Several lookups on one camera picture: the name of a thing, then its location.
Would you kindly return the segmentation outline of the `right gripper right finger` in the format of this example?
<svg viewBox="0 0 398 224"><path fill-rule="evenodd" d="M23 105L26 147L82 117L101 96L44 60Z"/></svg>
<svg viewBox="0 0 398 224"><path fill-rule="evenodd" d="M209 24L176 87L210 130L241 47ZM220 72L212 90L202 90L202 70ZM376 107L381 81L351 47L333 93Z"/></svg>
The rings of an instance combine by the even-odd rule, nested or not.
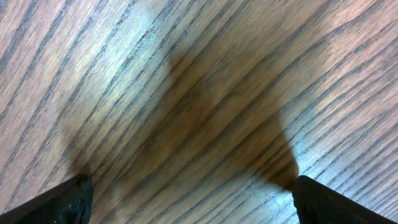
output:
<svg viewBox="0 0 398 224"><path fill-rule="evenodd" d="M301 224L395 224L305 175L296 179L292 197Z"/></svg>

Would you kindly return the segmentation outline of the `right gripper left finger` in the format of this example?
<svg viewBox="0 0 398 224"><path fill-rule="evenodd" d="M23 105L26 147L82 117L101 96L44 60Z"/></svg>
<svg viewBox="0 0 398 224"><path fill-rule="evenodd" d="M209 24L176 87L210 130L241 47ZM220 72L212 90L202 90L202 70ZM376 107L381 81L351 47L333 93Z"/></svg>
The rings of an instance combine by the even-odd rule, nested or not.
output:
<svg viewBox="0 0 398 224"><path fill-rule="evenodd" d="M4 224L88 224L93 203L93 184L78 174L62 184L1 215Z"/></svg>

